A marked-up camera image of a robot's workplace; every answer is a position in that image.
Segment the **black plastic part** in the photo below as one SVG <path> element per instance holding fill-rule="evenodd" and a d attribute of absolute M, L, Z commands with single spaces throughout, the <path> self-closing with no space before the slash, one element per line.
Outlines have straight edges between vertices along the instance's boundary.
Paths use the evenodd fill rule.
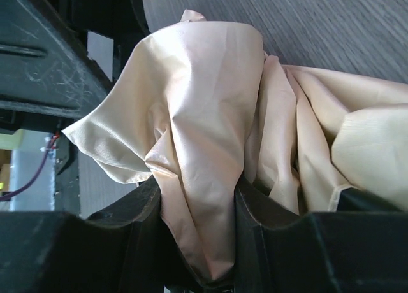
<path fill-rule="evenodd" d="M 154 269 L 156 182 L 106 210 L 88 222 L 67 213 L 0 213 L 0 291 L 163 293 Z"/>
<path fill-rule="evenodd" d="M 235 191 L 236 293 L 408 292 L 408 214 L 296 219 L 241 179 Z"/>
<path fill-rule="evenodd" d="M 114 41 L 117 80 L 136 44 L 150 34 L 142 0 L 60 0 L 59 13 L 70 27 Z"/>
<path fill-rule="evenodd" d="M 79 119 L 112 88 L 46 0 L 0 0 L 0 108 Z"/>
<path fill-rule="evenodd" d="M 55 211 L 80 214 L 78 149 L 61 135 L 55 151 Z"/>
<path fill-rule="evenodd" d="M 158 242 L 158 254 L 161 260 L 167 264 L 159 264 L 158 273 L 164 284 L 172 293 L 184 292 L 185 290 L 202 293 L 203 288 L 196 282 L 190 270 L 186 268 L 186 263 L 167 225 L 161 222 L 159 226 L 161 237 Z"/>
<path fill-rule="evenodd" d="M 361 191 L 355 188 L 342 191 L 337 211 L 402 212 L 401 209 L 383 198 L 369 191 Z"/>
<path fill-rule="evenodd" d="M 18 129 L 30 129 L 39 132 L 55 133 L 60 122 L 68 126 L 71 119 L 43 115 L 40 113 L 27 113 L 24 111 L 0 109 L 0 133 L 14 134 Z"/>

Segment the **gray carpet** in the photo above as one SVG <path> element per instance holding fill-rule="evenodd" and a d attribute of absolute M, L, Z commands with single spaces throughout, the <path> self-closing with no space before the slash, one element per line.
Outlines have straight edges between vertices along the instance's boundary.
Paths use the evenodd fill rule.
<path fill-rule="evenodd" d="M 134 183 L 123 185 L 113 181 L 89 156 L 79 153 L 78 159 L 82 218 L 116 202 L 136 188 Z"/>
<path fill-rule="evenodd" d="M 408 83 L 408 0 L 143 0 L 151 31 L 184 9 L 245 22 L 284 64 Z"/>

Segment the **fabric bag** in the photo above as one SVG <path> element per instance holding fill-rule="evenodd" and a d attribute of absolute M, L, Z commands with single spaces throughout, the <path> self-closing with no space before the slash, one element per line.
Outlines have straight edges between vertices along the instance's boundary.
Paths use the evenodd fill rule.
<path fill-rule="evenodd" d="M 139 42 L 108 97 L 64 133 L 116 182 L 154 175 L 201 283 L 233 267 L 242 172 L 295 213 L 299 193 L 309 211 L 335 211 L 351 186 L 408 208 L 408 85 L 282 66 L 250 25 L 182 21 Z"/>

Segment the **cable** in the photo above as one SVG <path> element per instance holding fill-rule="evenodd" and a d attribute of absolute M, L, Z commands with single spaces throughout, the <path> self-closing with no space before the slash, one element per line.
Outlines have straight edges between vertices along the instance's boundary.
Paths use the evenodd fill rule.
<path fill-rule="evenodd" d="M 42 169 L 44 168 L 45 161 L 47 160 L 48 152 L 53 149 L 55 141 L 59 138 L 59 134 L 55 134 L 52 136 L 50 141 L 48 142 L 48 145 L 45 149 L 44 157 L 43 160 L 40 164 L 40 166 L 37 169 L 37 172 L 35 172 L 34 176 L 29 180 L 28 183 L 26 183 L 23 187 L 17 189 L 16 191 L 10 192 L 9 194 L 6 194 L 5 196 L 0 196 L 0 202 L 5 202 L 11 199 L 12 197 L 15 197 L 16 195 L 20 194 L 21 192 L 27 190 L 31 185 L 36 181 L 38 176 L 40 175 Z"/>

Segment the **beige fabric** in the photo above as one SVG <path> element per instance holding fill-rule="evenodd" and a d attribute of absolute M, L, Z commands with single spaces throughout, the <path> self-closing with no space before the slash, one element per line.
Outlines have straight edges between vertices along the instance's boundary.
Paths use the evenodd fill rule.
<path fill-rule="evenodd" d="M 242 171 L 295 213 L 299 191 L 308 209 L 335 211 L 350 185 L 408 208 L 407 85 L 281 66 L 253 27 L 185 12 L 197 20 L 141 41 L 109 96 L 64 133 L 117 182 L 154 175 L 198 279 L 233 266 Z"/>

